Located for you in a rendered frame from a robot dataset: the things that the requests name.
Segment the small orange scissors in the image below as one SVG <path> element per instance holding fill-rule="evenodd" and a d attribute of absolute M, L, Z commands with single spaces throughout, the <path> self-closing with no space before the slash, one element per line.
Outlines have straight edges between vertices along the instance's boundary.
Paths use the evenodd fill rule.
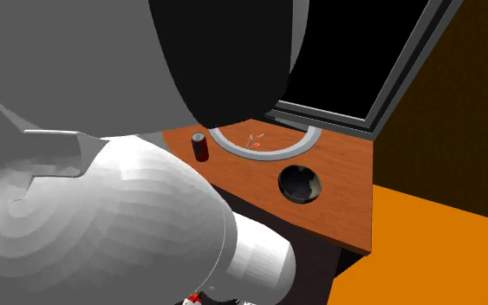
<path fill-rule="evenodd" d="M 253 134 L 250 135 L 249 139 L 248 139 L 248 142 L 247 144 L 245 145 L 245 147 L 247 149 L 254 149 L 254 148 L 259 148 L 260 147 L 260 143 L 258 142 L 262 137 L 264 136 L 263 133 L 257 135 L 257 136 L 254 136 Z"/>

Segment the black bowl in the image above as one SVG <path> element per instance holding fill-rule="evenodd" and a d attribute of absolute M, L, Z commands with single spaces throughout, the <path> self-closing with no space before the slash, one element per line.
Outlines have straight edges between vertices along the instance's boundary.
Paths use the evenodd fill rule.
<path fill-rule="evenodd" d="M 277 178 L 282 195 L 296 204 L 307 204 L 317 199 L 322 191 L 322 181 L 310 168 L 303 165 L 289 165 L 283 168 Z"/>

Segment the red drink can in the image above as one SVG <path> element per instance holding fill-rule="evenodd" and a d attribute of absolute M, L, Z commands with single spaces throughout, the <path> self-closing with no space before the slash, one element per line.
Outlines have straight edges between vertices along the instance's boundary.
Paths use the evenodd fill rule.
<path fill-rule="evenodd" d="M 206 162 L 209 159 L 209 151 L 206 137 L 203 133 L 194 133 L 191 137 L 192 149 L 198 162 Z"/>

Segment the brown wooden table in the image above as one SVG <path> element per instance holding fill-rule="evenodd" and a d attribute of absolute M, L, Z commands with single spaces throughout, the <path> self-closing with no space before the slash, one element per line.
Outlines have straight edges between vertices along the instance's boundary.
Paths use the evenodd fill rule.
<path fill-rule="evenodd" d="M 207 140 L 210 158 L 195 159 L 191 137 L 200 125 L 162 133 L 170 151 L 202 174 L 237 213 L 262 222 L 288 239 L 296 254 L 296 278 L 278 305 L 327 305 L 334 279 L 372 250 L 373 144 L 324 130 L 307 152 L 292 159 L 254 161 Z M 304 165 L 322 182 L 308 204 L 286 199 L 278 175 Z"/>

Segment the grey framed black screen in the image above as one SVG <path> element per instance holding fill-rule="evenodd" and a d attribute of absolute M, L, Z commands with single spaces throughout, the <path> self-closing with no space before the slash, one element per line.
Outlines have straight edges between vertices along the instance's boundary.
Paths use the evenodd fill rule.
<path fill-rule="evenodd" d="M 266 115 L 375 140 L 464 0 L 310 0 L 287 93 Z"/>

